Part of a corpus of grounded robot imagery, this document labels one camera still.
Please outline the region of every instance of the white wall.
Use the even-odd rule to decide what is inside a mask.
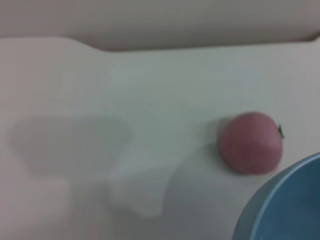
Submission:
[[[101,49],[299,41],[319,0],[2,0],[0,36],[69,36]]]

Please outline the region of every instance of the white countertop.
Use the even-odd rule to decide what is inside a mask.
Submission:
[[[0,239],[231,239],[272,175],[231,172],[217,131],[262,111],[286,136],[276,172],[318,152],[319,66],[317,41],[111,53],[1,39]]]

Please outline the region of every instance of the blue bowl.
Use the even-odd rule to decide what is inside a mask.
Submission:
[[[320,153],[266,182],[243,209],[232,239],[320,239]]]

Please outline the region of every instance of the white surface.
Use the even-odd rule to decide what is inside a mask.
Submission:
[[[2,0],[0,36],[69,36],[102,49],[300,41],[318,0]]]
[[[319,151],[319,42],[108,53],[0,40],[0,239],[231,239],[270,176],[233,174],[222,118],[281,123],[278,171]]]

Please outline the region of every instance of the red tomato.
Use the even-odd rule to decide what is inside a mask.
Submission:
[[[221,132],[218,149],[240,174],[266,174],[278,165],[283,140],[275,121],[260,112],[237,116]]]

